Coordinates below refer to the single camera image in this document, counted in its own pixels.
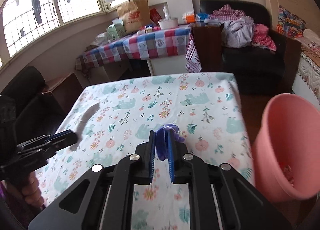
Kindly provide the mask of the left hand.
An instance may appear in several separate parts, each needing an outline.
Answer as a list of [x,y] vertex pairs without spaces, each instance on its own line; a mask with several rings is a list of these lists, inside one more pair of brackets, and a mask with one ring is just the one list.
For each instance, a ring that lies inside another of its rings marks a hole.
[[44,198],[39,189],[39,181],[35,172],[29,174],[28,183],[22,188],[22,195],[27,204],[40,208],[44,205]]

